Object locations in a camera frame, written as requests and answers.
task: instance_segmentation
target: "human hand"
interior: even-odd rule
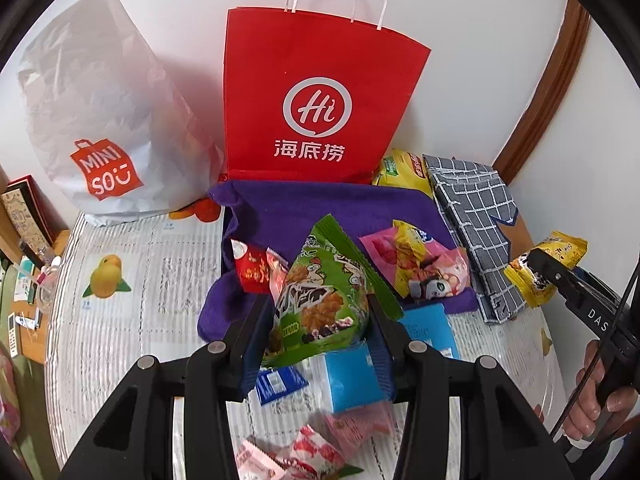
[[[576,385],[582,380],[585,370],[596,354],[598,343],[599,341],[593,340],[587,345],[584,352],[584,368],[575,377]],[[587,380],[580,396],[578,396],[578,400],[571,408],[569,416],[562,425],[566,436],[574,440],[580,440],[584,436],[590,436],[595,430],[595,421],[602,410],[596,400],[596,387],[604,378],[604,372],[604,364],[602,360],[598,360],[591,377]],[[606,410],[613,413],[613,415],[604,427],[606,434],[616,431],[622,425],[636,404],[636,400],[638,400],[638,393],[631,386],[624,386],[610,394],[606,402]]]

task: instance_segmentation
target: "green cloth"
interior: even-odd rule
[[[7,316],[14,300],[17,270],[9,267],[0,285],[0,346],[9,355]],[[20,404],[16,442],[34,480],[54,480],[60,474],[53,453],[44,396],[44,367],[23,356],[14,360],[14,381]]]

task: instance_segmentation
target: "table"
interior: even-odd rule
[[[222,221],[207,226],[146,219],[111,228],[76,223],[65,253],[56,291],[47,345],[46,394],[52,442],[62,466],[83,431],[120,379],[144,354],[161,361],[185,357],[202,345],[198,314],[211,283],[220,275]],[[117,253],[124,278],[133,289],[130,301],[85,304],[82,292],[96,261]],[[479,312],[449,316],[460,357],[473,361],[493,355],[532,406],[540,404],[553,423],[566,401],[553,347],[544,357],[541,330],[548,328],[541,309],[526,309],[504,325],[489,326]],[[318,381],[321,371],[303,362],[302,373]],[[327,434],[315,388],[261,407],[255,391],[241,404],[227,403],[232,442],[255,436],[270,451],[289,444],[310,422]],[[448,478],[460,467],[460,416],[450,400]],[[395,431],[376,436],[350,459],[366,471],[358,480],[390,479],[398,456],[406,405],[394,406]],[[174,411],[174,478],[185,478],[182,401]]]

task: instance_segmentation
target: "red candy wrapper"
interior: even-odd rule
[[[269,294],[269,266],[264,249],[231,240],[236,261],[236,274],[242,290],[254,294]]]
[[[273,303],[278,303],[278,298],[284,286],[284,280],[289,272],[287,261],[276,251],[267,248],[267,265],[269,266],[269,289],[273,296]]]
[[[248,440],[243,440],[236,454],[240,480],[280,480],[286,472]]]
[[[432,264],[418,269],[409,280],[409,292],[416,300],[456,296],[469,286],[466,251],[460,247],[441,254]]]
[[[391,434],[394,428],[391,402],[387,400],[325,418],[345,458],[353,456],[371,435]]]
[[[276,455],[292,478],[324,480],[344,466],[344,458],[310,426],[300,428],[298,436]]]

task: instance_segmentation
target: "blue package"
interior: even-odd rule
[[[260,405],[288,396],[300,388],[308,386],[307,380],[295,366],[284,368],[270,368],[258,373],[255,381],[255,391],[258,393]]]
[[[398,321],[404,325],[411,339],[424,341],[440,351],[444,357],[460,359],[443,304],[436,303],[407,310],[404,317]]]
[[[362,342],[356,348],[327,352],[324,362],[334,413],[388,400],[378,384],[366,343]]]

